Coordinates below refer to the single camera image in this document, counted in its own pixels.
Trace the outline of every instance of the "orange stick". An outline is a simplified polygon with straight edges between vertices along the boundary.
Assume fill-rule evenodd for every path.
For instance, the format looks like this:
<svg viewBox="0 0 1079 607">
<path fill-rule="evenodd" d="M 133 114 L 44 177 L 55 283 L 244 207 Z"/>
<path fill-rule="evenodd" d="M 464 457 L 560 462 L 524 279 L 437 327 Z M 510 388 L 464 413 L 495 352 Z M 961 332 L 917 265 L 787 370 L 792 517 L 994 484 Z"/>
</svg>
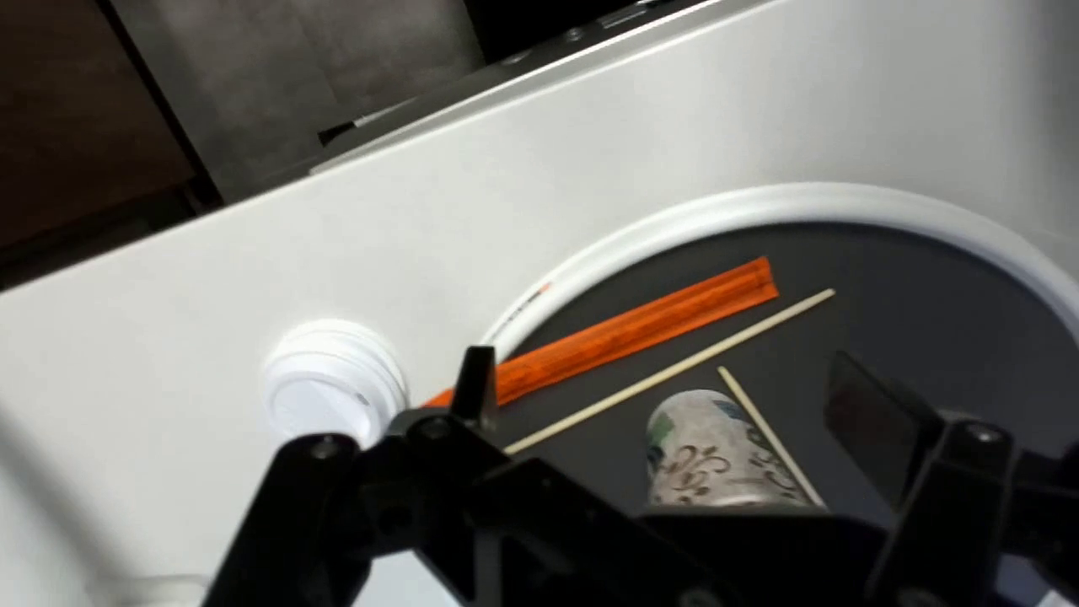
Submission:
<svg viewBox="0 0 1079 607">
<path fill-rule="evenodd" d="M 588 332 L 499 363 L 499 407 L 776 297 L 780 288 L 772 279 L 772 265 L 758 258 L 729 274 L 691 283 L 626 313 L 606 316 Z M 436 407 L 445 407 L 448 403 L 451 393 L 433 398 Z"/>
</svg>

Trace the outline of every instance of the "dark background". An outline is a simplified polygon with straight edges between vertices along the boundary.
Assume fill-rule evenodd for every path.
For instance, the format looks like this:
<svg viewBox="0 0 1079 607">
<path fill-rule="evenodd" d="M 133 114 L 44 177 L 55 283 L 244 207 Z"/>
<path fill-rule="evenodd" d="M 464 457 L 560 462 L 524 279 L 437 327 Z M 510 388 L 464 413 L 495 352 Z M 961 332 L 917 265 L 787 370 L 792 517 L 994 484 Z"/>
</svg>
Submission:
<svg viewBox="0 0 1079 607">
<path fill-rule="evenodd" d="M 643 514 L 649 416 L 683 388 L 725 393 L 714 375 L 725 363 L 832 514 L 889 524 L 882 498 L 822 424 L 826 370 L 837 352 L 855 353 L 934 407 L 1006 424 L 1028 450 L 1059 457 L 1079 439 L 1079 352 L 1055 313 L 1021 283 L 967 252 L 882 229 L 776 225 L 671 249 L 562 306 L 524 352 L 753 258 L 772 259 L 783 293 L 776 305 L 541 393 L 499 416 L 495 439 L 510 447 L 826 288 L 837 288 L 840 297 L 531 457 L 558 462 L 622 508 Z M 1025 605 L 1041 597 L 1041 583 L 1025 567 L 1007 567 L 1006 586 Z"/>
</svg>

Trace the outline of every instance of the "white round cap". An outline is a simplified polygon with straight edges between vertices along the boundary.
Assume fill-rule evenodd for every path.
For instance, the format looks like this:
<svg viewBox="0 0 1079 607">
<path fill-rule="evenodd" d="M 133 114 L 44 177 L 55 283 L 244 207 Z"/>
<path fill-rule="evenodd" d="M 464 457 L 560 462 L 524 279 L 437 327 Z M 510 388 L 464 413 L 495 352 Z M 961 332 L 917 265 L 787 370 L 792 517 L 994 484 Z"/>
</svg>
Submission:
<svg viewBox="0 0 1079 607">
<path fill-rule="evenodd" d="M 369 327 L 315 322 L 289 332 L 262 367 L 274 447 L 300 435 L 351 435 L 370 450 L 409 407 L 396 352 Z"/>
</svg>

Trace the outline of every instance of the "black metal bracket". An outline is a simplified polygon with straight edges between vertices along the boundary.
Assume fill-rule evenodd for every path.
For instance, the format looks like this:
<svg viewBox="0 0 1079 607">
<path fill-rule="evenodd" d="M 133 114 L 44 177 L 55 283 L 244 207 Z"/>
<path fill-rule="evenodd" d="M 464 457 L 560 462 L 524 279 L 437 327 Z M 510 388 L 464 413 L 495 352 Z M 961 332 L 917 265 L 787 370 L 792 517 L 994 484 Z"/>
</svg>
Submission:
<svg viewBox="0 0 1079 607">
<path fill-rule="evenodd" d="M 370 451 L 289 442 L 239 526 L 209 607 L 346 607 L 370 560 L 414 551 L 463 605 L 934 605 L 994 599 L 1001 555 L 1076 597 L 1079 457 L 1021 451 L 988 423 L 942 423 L 837 358 L 831 424 L 901 508 L 886 534 L 815 508 L 663 508 L 632 521 L 560 468 L 481 439 L 492 352 L 451 413 L 411 413 Z"/>
</svg>

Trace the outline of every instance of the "thin wooden stick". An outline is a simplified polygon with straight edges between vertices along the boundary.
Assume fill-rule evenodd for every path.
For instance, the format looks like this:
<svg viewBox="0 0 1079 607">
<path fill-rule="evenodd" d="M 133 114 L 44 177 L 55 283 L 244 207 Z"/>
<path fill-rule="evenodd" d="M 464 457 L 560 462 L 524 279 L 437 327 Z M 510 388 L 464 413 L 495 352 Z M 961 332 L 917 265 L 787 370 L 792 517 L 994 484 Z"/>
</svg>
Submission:
<svg viewBox="0 0 1079 607">
<path fill-rule="evenodd" d="M 792 322 L 792 316 L 800 316 L 800 313 L 806 313 L 806 309 L 814 309 L 814 306 L 819 306 L 819 305 L 826 305 L 832 297 L 837 297 L 837 291 L 819 291 L 819 293 L 814 293 L 814 297 L 806 297 L 806 302 L 800 302 L 800 305 L 792 305 L 792 306 L 787 306 L 787 309 L 780 309 L 780 313 L 772 313 L 772 316 L 765 316 L 765 322 L 758 322 L 758 324 L 753 324 L 753 327 L 746 327 L 746 332 L 740 332 L 740 335 L 733 335 L 733 338 L 725 338 L 725 340 L 718 340 L 718 343 L 710 343 L 710 349 L 705 349 L 705 352 L 699 352 L 699 353 L 691 353 L 691 358 L 683 358 L 683 360 L 678 360 L 678 363 L 671 363 L 663 370 L 649 375 L 638 384 L 626 384 L 626 388 L 622 388 L 622 393 L 579 407 L 577 416 L 565 416 L 565 419 L 545 424 L 536 435 L 525 435 L 525 439 L 513 442 L 507 450 L 507 457 L 520 457 L 520 451 L 525 451 L 525 450 L 534 450 L 534 447 L 541 447 L 541 442 L 545 442 L 545 439 L 553 439 L 553 435 L 560 435 L 560 431 L 588 423 L 588 419 L 596 419 L 606 407 L 618 407 L 618 406 L 632 403 L 633 396 L 652 393 L 652 388 L 656 388 L 656 384 L 699 367 L 707 358 L 718 358 L 718 353 L 725 353 L 725 352 L 733 352 L 733 349 L 740 349 L 740 343 L 746 343 L 746 340 L 753 340 L 758 335 L 768 335 L 772 327 L 780 327 L 780 324 L 787 324 L 787 322 Z"/>
<path fill-rule="evenodd" d="M 822 505 L 819 494 L 814 490 L 809 477 L 800 468 L 800 462 L 787 451 L 765 416 L 754 407 L 754 403 L 746 396 L 746 388 L 735 380 L 729 367 L 718 367 L 718 378 L 729 384 L 729 393 L 740 398 L 740 406 L 750 413 L 753 424 L 772 442 L 776 457 L 783 466 L 796 477 L 803 494 L 809 496 L 814 505 Z"/>
</svg>

